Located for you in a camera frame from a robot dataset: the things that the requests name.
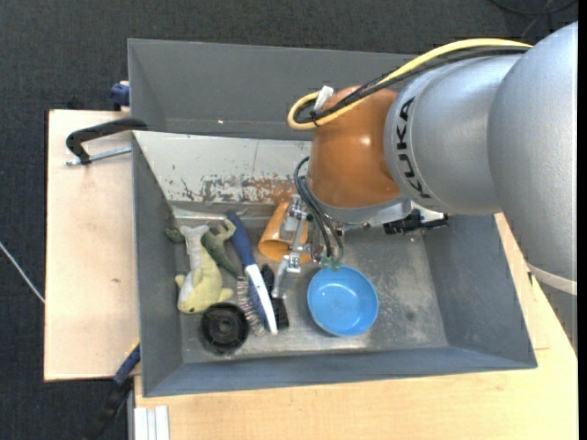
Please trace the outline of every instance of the gray bin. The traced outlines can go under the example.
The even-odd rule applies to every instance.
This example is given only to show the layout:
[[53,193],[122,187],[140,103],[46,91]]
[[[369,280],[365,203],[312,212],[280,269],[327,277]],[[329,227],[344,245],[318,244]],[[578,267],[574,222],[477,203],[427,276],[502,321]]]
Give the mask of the gray bin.
[[[263,175],[291,177],[296,159],[308,150],[308,135],[285,124],[288,107],[325,83],[358,84],[408,58],[150,40],[130,40],[128,50],[132,115],[163,133],[133,138],[147,396],[536,366],[491,216],[455,216],[447,228],[410,236],[386,236],[377,227],[347,233],[346,263],[371,279],[380,298],[378,320],[365,335],[333,337],[312,322],[305,289],[316,267],[306,265],[298,280],[284,283],[290,329],[277,337],[250,335],[230,357],[205,352],[198,316],[176,309],[173,277],[185,263],[181,246],[163,230],[246,210],[244,222],[256,243],[276,203],[239,191]],[[171,132],[181,135],[165,134]],[[211,148],[224,152],[216,164],[203,160]],[[261,167],[257,153],[276,148],[282,149],[280,161]],[[221,184],[226,176],[215,171],[226,175],[230,168],[231,178],[239,179],[228,192],[203,187],[205,178]],[[225,278],[226,286],[234,285]]]

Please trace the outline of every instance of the blue plastic bowl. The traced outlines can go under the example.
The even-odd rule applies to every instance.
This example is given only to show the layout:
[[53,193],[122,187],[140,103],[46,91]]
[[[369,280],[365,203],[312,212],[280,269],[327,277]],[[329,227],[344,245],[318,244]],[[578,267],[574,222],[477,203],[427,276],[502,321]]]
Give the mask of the blue plastic bowl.
[[348,266],[320,270],[310,281],[307,300],[316,324],[334,336],[364,333],[379,311],[377,292],[369,279]]

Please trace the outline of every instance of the gray floor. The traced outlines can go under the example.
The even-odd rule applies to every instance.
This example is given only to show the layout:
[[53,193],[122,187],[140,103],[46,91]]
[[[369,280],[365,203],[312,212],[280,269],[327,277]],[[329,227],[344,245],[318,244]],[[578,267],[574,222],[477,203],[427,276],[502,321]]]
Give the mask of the gray floor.
[[[500,0],[539,13],[547,0]],[[554,6],[570,0],[557,0]],[[0,240],[43,287],[45,111],[109,109],[127,38],[417,53],[470,37],[536,42],[578,17],[487,0],[0,0]],[[576,345],[576,299],[551,301]],[[43,307],[0,256],[0,439],[79,438],[106,381],[43,383]],[[105,438],[125,436],[116,420]]]

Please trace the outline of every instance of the wooden table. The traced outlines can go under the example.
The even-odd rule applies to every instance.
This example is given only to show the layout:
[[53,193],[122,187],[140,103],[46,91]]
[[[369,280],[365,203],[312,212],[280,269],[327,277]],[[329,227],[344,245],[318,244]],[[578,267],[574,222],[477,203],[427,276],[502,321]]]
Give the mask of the wooden table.
[[[70,132],[125,115],[50,113],[47,381],[112,376],[138,337],[130,157],[63,164]],[[499,226],[538,368],[164,398],[143,398],[138,376],[135,403],[168,405],[173,440],[578,437],[577,358],[502,217]]]

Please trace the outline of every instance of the metal bracket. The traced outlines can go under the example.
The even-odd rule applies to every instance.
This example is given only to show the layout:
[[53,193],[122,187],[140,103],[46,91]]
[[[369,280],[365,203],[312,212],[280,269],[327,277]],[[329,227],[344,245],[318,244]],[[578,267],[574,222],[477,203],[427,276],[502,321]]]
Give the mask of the metal bracket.
[[83,142],[88,142],[96,138],[111,136],[113,134],[118,134],[120,132],[125,132],[127,130],[148,129],[147,124],[145,124],[143,121],[139,119],[134,119],[132,117],[125,117],[123,119],[117,119],[115,121],[106,122],[98,126],[87,127],[81,130],[76,130],[75,132],[71,132],[71,134],[67,137],[67,140],[65,140],[65,145],[77,157],[77,159],[67,161],[65,164],[68,166],[87,165],[90,164],[92,161],[102,160],[104,158],[114,157],[117,155],[122,155],[123,153],[128,153],[130,151],[130,147],[117,148],[115,150],[90,155],[82,147]]

